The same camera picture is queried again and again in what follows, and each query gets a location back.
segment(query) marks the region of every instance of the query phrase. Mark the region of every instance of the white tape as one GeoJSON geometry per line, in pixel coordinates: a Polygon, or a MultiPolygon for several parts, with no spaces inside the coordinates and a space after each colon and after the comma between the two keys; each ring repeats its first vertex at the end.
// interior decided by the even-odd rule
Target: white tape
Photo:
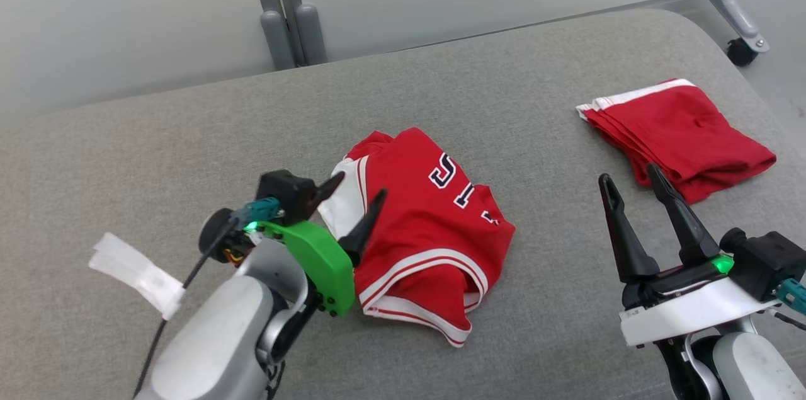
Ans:
{"type": "Polygon", "coordinates": [[[115,277],[133,287],[162,314],[170,320],[179,310],[184,288],[182,282],[154,265],[149,257],[112,233],[95,244],[95,254],[89,260],[89,267],[115,277]]]}

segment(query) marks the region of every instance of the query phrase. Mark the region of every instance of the gray fabric tabletop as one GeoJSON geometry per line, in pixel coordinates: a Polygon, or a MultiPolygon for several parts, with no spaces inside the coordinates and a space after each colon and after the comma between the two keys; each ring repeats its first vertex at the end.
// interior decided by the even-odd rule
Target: gray fabric tabletop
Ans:
{"type": "MultiPolygon", "coordinates": [[[[184,278],[202,222],[253,197],[265,171],[322,181],[372,130],[421,127],[518,228],[465,348],[424,326],[315,316],[278,398],[672,398],[654,349],[627,348],[622,285],[596,177],[613,176],[662,268],[678,245],[662,205],[574,105],[670,78],[699,85],[778,155],[694,207],[806,244],[803,159],[705,33],[636,10],[276,72],[57,113],[0,132],[0,398],[129,398],[159,314],[87,267],[110,231],[184,278]]],[[[232,269],[208,263],[172,337],[232,269]]],[[[798,376],[802,334],[756,319],[798,376]]]]}

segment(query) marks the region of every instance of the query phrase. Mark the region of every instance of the gray floor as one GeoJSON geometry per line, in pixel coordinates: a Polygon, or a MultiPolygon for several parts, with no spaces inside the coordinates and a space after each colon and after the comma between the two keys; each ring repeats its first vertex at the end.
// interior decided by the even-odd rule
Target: gray floor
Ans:
{"type": "MultiPolygon", "coordinates": [[[[771,50],[739,68],[806,156],[806,0],[740,0],[771,50]]],[[[694,21],[720,46],[737,38],[708,0],[659,4],[694,21]]]]}

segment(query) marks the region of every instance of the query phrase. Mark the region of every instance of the green led light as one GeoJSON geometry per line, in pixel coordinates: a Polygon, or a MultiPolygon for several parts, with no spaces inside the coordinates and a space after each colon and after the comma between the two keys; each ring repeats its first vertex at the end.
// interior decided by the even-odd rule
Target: green led light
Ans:
{"type": "Polygon", "coordinates": [[[717,271],[723,274],[728,274],[731,268],[734,267],[734,257],[726,256],[726,254],[720,254],[720,256],[715,257],[711,260],[714,267],[717,268],[717,271]]]}

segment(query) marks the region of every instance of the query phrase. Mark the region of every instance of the red fabric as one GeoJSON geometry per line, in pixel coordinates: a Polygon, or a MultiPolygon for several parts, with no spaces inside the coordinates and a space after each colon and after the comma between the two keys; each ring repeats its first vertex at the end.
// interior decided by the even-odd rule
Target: red fabric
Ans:
{"type": "MultiPolygon", "coordinates": [[[[476,286],[481,277],[486,278],[487,289],[495,284],[501,276],[515,227],[504,220],[485,185],[473,186],[464,208],[455,203],[471,183],[452,159],[455,172],[443,188],[431,179],[434,173],[438,179],[447,177],[447,170],[441,167],[443,150],[417,128],[404,130],[395,138],[373,133],[348,153],[350,159],[363,156],[368,156],[363,179],[366,202],[381,188],[388,190],[388,196],[365,255],[355,269],[357,292],[362,294],[389,273],[403,273],[424,263],[440,263],[405,275],[392,283],[385,295],[410,300],[452,326],[469,331],[471,325],[465,311],[475,304],[466,305],[464,295],[484,293],[476,286]],[[468,274],[450,265],[447,262],[467,265],[450,255],[415,260],[394,268],[401,260],[431,249],[458,251],[472,259],[481,272],[469,267],[472,274],[468,274]]],[[[377,294],[381,291],[365,297],[362,306],[377,294]]]]}
{"type": "Polygon", "coordinates": [[[762,173],[775,155],[731,127],[708,96],[676,86],[604,110],[585,110],[592,127],[624,151],[637,182],[651,187],[647,164],[658,164],[688,203],[762,173]]]}

